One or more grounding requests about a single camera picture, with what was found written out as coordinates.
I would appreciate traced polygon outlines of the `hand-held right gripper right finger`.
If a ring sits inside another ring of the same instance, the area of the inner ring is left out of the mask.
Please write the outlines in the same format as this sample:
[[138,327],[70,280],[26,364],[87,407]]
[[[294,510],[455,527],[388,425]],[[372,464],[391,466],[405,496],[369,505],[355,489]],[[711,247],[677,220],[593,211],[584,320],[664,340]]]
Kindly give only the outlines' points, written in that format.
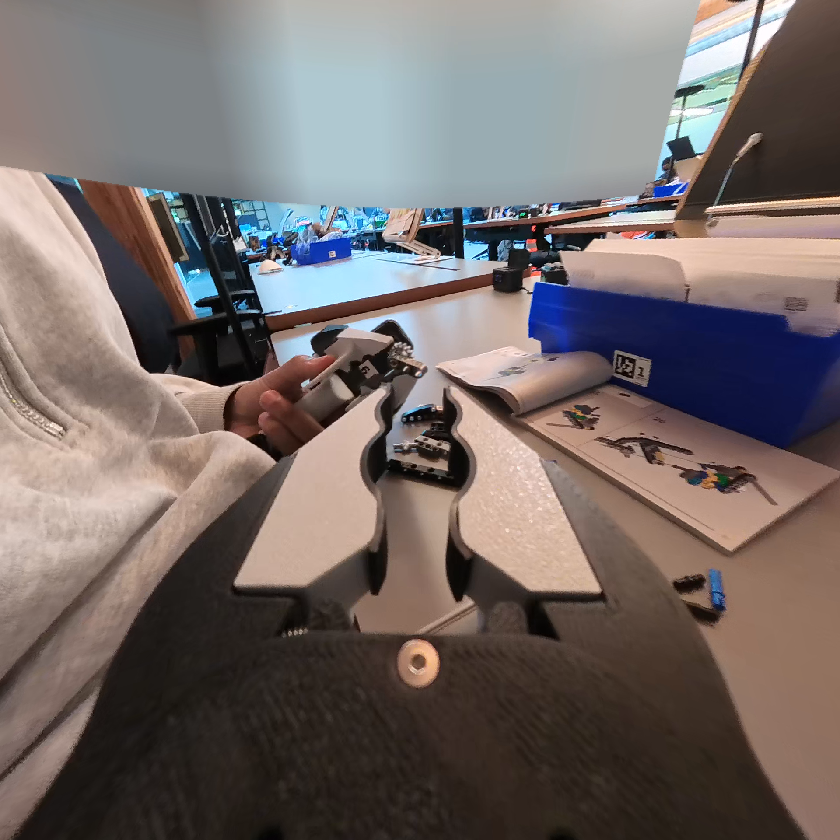
[[446,387],[460,487],[445,568],[460,602],[596,602],[600,582],[551,480],[549,463],[458,387]]

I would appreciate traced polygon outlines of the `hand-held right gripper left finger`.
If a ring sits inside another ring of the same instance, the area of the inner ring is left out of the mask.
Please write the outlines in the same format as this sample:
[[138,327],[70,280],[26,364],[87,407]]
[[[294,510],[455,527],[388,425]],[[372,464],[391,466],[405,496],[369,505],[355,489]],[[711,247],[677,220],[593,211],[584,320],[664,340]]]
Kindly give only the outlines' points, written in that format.
[[387,567],[382,495],[389,384],[291,458],[234,579],[237,592],[290,597],[377,595]]

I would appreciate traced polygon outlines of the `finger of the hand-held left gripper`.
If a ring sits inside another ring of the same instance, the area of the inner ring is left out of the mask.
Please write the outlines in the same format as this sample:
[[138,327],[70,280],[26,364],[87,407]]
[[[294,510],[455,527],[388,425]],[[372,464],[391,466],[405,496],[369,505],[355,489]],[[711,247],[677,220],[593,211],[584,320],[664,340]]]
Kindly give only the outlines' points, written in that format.
[[393,319],[387,319],[379,323],[373,328],[373,333],[378,333],[392,339],[395,342],[395,353],[397,354],[414,353],[413,342],[404,332],[400,324]]
[[355,328],[340,330],[334,341],[334,359],[339,363],[373,360],[386,363],[391,348],[395,344],[393,336],[383,332],[368,332]]

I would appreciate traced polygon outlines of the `long black lego beam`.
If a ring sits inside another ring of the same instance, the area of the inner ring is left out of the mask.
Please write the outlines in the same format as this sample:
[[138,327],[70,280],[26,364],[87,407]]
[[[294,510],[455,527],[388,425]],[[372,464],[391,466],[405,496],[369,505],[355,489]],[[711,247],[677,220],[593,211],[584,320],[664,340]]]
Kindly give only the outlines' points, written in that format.
[[387,461],[386,468],[388,472],[441,487],[461,487],[462,482],[446,468],[446,465],[440,465],[435,462],[419,463],[405,458],[390,458]]

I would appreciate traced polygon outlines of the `open lego instruction booklet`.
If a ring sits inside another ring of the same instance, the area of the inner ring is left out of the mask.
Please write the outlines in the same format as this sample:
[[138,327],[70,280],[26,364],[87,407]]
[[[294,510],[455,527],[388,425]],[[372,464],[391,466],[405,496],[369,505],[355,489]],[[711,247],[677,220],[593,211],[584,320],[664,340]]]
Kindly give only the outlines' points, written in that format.
[[588,351],[508,346],[437,364],[498,396],[532,434],[724,553],[838,482],[838,472],[609,383]]

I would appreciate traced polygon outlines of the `person's left hand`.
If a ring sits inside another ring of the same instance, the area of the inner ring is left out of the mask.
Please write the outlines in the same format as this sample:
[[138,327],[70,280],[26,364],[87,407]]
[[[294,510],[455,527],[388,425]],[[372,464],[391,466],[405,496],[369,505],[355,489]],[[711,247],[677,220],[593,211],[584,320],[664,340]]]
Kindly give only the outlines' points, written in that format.
[[299,355],[241,385],[227,400],[225,428],[243,438],[263,434],[282,456],[319,436],[322,425],[298,406],[302,385],[327,370],[334,358]]

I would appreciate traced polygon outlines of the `small blue plastic bin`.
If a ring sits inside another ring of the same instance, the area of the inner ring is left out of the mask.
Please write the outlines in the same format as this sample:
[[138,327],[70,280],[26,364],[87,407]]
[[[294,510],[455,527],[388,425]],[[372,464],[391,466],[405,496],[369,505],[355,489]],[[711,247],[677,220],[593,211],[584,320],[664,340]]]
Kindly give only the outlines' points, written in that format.
[[352,256],[352,238],[323,238],[309,243],[298,241],[290,247],[290,255],[298,266],[317,266],[349,259]]

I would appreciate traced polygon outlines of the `wooden desk with black legs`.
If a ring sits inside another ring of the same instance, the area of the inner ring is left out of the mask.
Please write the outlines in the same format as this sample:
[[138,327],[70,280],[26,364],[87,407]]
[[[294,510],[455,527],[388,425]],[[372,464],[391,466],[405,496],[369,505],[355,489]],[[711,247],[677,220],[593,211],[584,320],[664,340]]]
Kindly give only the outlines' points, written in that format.
[[548,226],[546,235],[607,235],[633,232],[667,233],[674,230],[675,209],[639,213],[618,213],[607,217],[585,219],[578,224]]

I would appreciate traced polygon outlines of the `black office chair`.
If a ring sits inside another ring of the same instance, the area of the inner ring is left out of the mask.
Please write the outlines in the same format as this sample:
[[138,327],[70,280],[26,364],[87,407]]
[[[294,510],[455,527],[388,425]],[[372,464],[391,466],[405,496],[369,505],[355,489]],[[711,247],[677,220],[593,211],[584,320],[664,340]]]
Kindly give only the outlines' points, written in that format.
[[214,385],[262,374],[271,351],[256,293],[224,289],[213,262],[211,278],[222,295],[211,300],[212,314],[196,318],[170,261],[162,217],[154,215],[164,210],[162,198],[150,202],[138,187],[49,179],[97,250],[145,370]]

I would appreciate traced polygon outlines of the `white paper bags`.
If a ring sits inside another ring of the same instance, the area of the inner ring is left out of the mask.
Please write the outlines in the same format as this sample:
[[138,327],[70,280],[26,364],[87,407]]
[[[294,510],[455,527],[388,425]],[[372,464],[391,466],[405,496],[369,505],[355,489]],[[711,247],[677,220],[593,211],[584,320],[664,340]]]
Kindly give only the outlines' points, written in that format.
[[821,337],[839,330],[836,239],[597,239],[561,263],[570,287],[780,315]]

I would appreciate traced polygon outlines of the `black document holder stand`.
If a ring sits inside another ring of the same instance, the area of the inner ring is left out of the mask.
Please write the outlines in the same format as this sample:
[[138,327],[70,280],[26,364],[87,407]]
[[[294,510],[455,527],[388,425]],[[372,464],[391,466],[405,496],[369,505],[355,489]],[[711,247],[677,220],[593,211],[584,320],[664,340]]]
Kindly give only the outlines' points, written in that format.
[[839,236],[839,2],[794,3],[677,207],[682,238]]

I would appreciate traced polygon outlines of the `black metal post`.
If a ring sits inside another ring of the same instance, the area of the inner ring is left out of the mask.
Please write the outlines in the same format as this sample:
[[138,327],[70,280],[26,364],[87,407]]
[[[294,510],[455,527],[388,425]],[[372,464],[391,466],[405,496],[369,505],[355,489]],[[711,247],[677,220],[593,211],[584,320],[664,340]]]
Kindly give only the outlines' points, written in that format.
[[232,304],[212,242],[217,228],[214,225],[207,200],[204,196],[196,196],[188,192],[181,192],[181,198],[191,220],[196,242],[203,254],[206,268],[213,280],[214,297],[217,299],[214,304],[216,307],[214,311],[229,314]]

